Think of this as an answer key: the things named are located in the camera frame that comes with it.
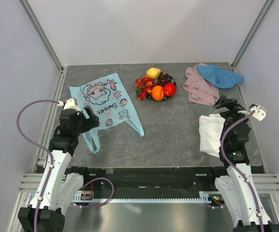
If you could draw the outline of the light blue plastic bag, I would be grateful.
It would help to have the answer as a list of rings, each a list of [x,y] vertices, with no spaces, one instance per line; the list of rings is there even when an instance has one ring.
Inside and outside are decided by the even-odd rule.
[[[144,129],[120,77],[117,73],[101,77],[80,87],[70,87],[70,94],[81,109],[90,107],[99,117],[99,125],[83,133],[92,153],[100,150],[99,130],[107,130],[120,123],[128,123],[141,137]]]

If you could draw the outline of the orange fruit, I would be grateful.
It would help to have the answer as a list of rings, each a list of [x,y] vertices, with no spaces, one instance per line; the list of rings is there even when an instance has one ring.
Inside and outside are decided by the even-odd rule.
[[[162,86],[153,87],[151,95],[155,101],[162,101],[164,98],[164,91]]]

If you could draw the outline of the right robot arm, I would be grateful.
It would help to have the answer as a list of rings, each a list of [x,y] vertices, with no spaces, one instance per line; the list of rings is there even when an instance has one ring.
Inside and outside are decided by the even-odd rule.
[[[262,121],[266,110],[252,104],[248,110],[236,99],[222,95],[214,108],[226,108],[221,134],[219,157],[227,175],[212,174],[206,178],[207,187],[218,190],[231,215],[235,232],[279,232],[279,225],[271,221],[252,178],[250,161],[245,148],[251,128],[248,121]]]

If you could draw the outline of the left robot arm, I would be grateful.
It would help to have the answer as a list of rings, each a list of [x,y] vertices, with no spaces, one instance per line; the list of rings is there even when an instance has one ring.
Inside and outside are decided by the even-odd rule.
[[[18,219],[26,232],[61,232],[65,214],[76,192],[86,190],[91,178],[85,175],[86,168],[77,173],[66,173],[68,164],[79,143],[79,136],[99,126],[99,118],[90,107],[82,111],[64,109],[59,116],[49,142],[48,159],[40,184],[27,207],[21,207]]]

